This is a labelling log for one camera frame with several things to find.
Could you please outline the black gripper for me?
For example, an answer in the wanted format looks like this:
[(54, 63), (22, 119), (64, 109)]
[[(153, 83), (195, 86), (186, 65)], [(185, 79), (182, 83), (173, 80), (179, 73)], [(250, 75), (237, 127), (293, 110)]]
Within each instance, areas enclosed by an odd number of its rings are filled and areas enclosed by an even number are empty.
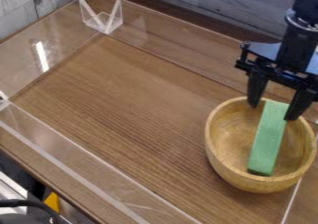
[(289, 9), (280, 43), (245, 42), (236, 67), (249, 76), (248, 101), (258, 106), (270, 81), (294, 89), (285, 119), (294, 121), (318, 99), (318, 28)]

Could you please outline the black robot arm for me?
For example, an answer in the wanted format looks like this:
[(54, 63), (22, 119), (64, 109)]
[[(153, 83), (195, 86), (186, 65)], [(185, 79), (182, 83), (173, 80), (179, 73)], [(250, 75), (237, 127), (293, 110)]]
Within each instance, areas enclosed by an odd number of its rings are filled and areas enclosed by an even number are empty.
[(280, 43), (241, 44), (236, 67), (249, 76), (248, 101), (254, 108), (270, 81), (296, 91), (285, 119), (297, 120), (318, 102), (318, 0), (294, 0), (286, 22)]

